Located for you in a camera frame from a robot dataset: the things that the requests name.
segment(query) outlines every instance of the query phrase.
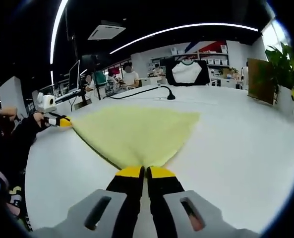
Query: table surface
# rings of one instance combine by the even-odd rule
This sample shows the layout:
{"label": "table surface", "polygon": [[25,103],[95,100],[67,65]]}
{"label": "table surface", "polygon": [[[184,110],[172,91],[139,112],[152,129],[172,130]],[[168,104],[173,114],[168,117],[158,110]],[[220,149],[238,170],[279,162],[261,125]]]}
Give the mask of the table surface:
{"label": "table surface", "polygon": [[[220,208],[229,224],[262,232],[294,186],[294,122],[248,97],[244,90],[170,87],[176,96],[173,101],[166,100],[168,91],[161,88],[122,100],[104,99],[70,116],[77,118],[110,105],[200,112],[192,135],[165,168],[175,173],[185,190],[196,191]],[[25,182],[32,227],[57,225],[72,205],[98,188],[105,189],[117,171],[71,128],[53,127],[39,133],[29,153]],[[141,226],[138,229],[140,237],[155,237],[150,231],[144,234]]]}

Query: yellow cloth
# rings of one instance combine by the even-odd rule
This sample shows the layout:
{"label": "yellow cloth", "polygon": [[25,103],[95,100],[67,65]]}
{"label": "yellow cloth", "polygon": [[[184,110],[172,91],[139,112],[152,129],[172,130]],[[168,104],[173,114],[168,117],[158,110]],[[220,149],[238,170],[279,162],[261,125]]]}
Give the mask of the yellow cloth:
{"label": "yellow cloth", "polygon": [[199,113],[116,106],[72,120],[74,130],[105,159],[127,166],[162,166],[188,139]]}

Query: ceiling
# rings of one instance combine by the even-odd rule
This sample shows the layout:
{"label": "ceiling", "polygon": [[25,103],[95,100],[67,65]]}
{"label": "ceiling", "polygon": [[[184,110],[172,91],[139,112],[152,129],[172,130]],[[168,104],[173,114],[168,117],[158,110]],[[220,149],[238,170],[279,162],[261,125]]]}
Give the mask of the ceiling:
{"label": "ceiling", "polygon": [[[131,54],[157,47],[204,40],[235,40],[252,44],[260,33],[233,27],[190,27],[159,34],[132,44],[112,55],[109,52],[137,38],[171,27],[201,23],[235,23],[257,28],[269,22],[258,0],[186,1],[174,5],[155,0],[69,0],[57,34],[54,65],[49,65],[53,24],[60,0],[2,0],[0,15],[0,81],[13,74],[24,87],[41,88],[65,74],[75,63],[71,36],[77,55],[100,54],[118,62]],[[88,41],[101,20],[121,23],[126,30],[111,40]]]}

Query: monitor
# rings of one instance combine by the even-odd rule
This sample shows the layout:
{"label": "monitor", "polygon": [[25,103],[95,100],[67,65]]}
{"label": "monitor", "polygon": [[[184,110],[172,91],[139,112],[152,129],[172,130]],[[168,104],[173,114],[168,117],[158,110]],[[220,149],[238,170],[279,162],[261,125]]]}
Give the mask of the monitor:
{"label": "monitor", "polygon": [[69,80],[68,80],[68,91],[74,91],[78,89],[79,83],[79,61],[69,71]]}

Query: white device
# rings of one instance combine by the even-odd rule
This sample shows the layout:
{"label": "white device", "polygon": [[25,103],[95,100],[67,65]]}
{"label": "white device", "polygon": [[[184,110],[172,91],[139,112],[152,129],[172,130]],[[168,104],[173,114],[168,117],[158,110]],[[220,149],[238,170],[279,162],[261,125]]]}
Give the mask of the white device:
{"label": "white device", "polygon": [[56,109],[56,101],[53,95],[38,94],[38,111],[48,113]]}

